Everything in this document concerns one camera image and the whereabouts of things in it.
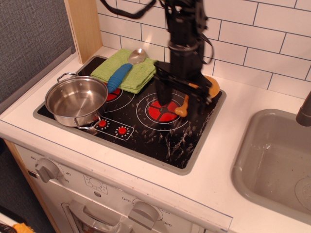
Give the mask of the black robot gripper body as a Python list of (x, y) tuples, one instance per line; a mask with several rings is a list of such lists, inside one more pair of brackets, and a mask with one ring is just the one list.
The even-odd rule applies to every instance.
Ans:
[(201, 73), (205, 63), (204, 48), (204, 42), (186, 46), (170, 42), (171, 61), (169, 63), (157, 61), (155, 77), (168, 80), (172, 90), (176, 89), (188, 95), (206, 95), (211, 101), (209, 88), (212, 84)]

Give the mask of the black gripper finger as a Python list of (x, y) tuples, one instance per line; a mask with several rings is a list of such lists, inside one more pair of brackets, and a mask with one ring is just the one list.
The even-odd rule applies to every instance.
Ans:
[(188, 115), (190, 117), (197, 117), (201, 115), (207, 105), (209, 105), (208, 96), (191, 94), (189, 98)]
[(170, 82), (168, 80), (161, 79), (156, 76), (155, 88), (158, 102), (161, 106), (168, 104), (172, 100), (172, 87), (170, 86)]

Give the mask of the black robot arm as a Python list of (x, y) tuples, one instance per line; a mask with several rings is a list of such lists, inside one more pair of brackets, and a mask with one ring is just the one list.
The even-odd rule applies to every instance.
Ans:
[(167, 0), (164, 4), (170, 41), (170, 62), (155, 62), (155, 88), (158, 102), (166, 105), (172, 99), (172, 90), (189, 97), (188, 120), (200, 116), (211, 103), (209, 89), (212, 83), (201, 70), (204, 48), (208, 38), (207, 16), (201, 0)]

